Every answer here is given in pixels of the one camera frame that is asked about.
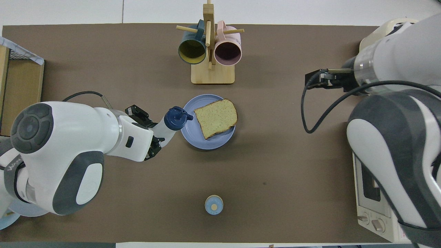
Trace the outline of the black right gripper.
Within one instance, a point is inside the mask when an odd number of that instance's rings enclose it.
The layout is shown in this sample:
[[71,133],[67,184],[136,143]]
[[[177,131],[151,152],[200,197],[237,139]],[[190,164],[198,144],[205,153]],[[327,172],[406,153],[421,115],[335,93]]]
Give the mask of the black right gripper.
[[343,89],[349,92],[357,88],[359,83],[355,79],[354,64],[355,58],[350,58],[339,69],[318,69],[306,74],[305,85],[311,89]]

